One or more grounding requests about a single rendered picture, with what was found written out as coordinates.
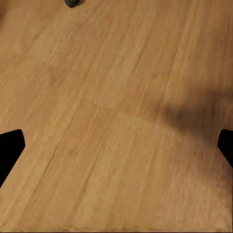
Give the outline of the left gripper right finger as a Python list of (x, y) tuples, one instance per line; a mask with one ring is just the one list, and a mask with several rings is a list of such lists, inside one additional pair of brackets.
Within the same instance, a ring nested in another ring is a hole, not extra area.
[(222, 129), (217, 146), (233, 168), (233, 131)]

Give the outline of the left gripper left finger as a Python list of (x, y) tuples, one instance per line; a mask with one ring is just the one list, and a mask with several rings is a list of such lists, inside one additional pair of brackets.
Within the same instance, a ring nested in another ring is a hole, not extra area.
[(24, 149), (22, 130), (0, 134), (0, 187)]

